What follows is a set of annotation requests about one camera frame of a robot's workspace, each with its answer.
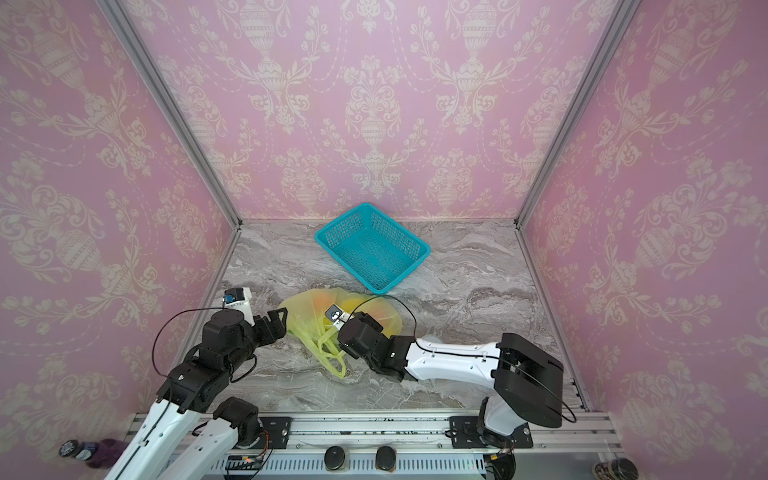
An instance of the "damask wallpaper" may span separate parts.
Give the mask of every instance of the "damask wallpaper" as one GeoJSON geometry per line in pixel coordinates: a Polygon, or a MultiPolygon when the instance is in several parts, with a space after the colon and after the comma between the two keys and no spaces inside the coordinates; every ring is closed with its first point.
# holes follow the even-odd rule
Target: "damask wallpaper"
{"type": "Polygon", "coordinates": [[[515,217],[615,0],[122,0],[241,217],[515,217]]]}
{"type": "Polygon", "coordinates": [[[526,229],[645,478],[768,478],[767,16],[642,2],[526,229]]]}
{"type": "Polygon", "coordinates": [[[0,47],[0,476],[99,478],[58,446],[147,408],[232,229],[92,0],[0,2],[0,47]]]}

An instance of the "marble tabletop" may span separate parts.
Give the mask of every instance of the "marble tabletop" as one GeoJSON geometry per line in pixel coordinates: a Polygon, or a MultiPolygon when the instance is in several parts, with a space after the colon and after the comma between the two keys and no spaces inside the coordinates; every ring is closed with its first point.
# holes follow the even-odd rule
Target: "marble tabletop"
{"type": "MultiPolygon", "coordinates": [[[[511,221],[402,224],[432,247],[425,262],[389,292],[418,317],[417,336],[429,334],[444,343],[474,344],[512,332],[562,358],[511,221]]],[[[311,288],[340,286],[369,293],[315,243],[314,233],[321,226],[288,222],[244,225],[220,293],[232,286],[248,286],[254,315],[275,309],[284,299],[311,288]]],[[[410,315],[396,306],[402,312],[403,332],[411,334],[410,315]]],[[[490,393],[480,386],[448,380],[393,382],[349,356],[345,357],[347,375],[338,379],[291,335],[259,348],[257,356],[253,373],[227,387],[217,403],[239,396],[262,411],[478,408],[490,393]]],[[[570,377],[566,378],[567,386],[570,383],[570,377]]],[[[572,387],[566,388],[564,397],[569,404],[578,403],[572,387]]]]}

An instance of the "pink wallpaper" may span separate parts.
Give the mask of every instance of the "pink wallpaper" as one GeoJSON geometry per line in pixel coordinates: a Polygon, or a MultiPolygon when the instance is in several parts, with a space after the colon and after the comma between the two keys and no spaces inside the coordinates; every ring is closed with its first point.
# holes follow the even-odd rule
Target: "pink wallpaper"
{"type": "Polygon", "coordinates": [[[0,476],[99,478],[58,446],[147,408],[232,230],[92,0],[0,2],[0,46],[0,476]]]}
{"type": "Polygon", "coordinates": [[[123,0],[244,218],[515,217],[615,0],[123,0]]]}
{"type": "Polygon", "coordinates": [[[768,478],[766,16],[641,3],[526,230],[645,478],[768,478]]]}

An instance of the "blue basket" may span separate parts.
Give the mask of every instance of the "blue basket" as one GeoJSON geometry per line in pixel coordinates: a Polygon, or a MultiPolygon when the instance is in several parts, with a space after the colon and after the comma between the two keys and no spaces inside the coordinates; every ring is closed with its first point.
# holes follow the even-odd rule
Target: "blue basket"
{"type": "Polygon", "coordinates": [[[432,249],[371,204],[360,204],[315,233],[315,241],[368,290],[389,292],[432,249]]]}

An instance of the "translucent yellow bag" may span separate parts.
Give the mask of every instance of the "translucent yellow bag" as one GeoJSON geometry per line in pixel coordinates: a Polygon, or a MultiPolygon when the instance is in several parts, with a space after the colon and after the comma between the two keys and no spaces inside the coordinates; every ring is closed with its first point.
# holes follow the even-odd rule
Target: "translucent yellow bag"
{"type": "MultiPolygon", "coordinates": [[[[371,295],[350,293],[343,288],[315,288],[298,293],[280,304],[288,309],[286,327],[288,333],[299,337],[304,346],[317,357],[320,363],[333,375],[346,375],[345,353],[339,348],[339,331],[326,318],[326,310],[336,304],[345,312],[352,312],[371,295]],[[331,360],[336,360],[336,368],[331,360]]],[[[402,329],[402,318],[397,310],[384,298],[375,298],[360,307],[358,311],[368,313],[384,327],[384,335],[398,335],[402,329]]]]}

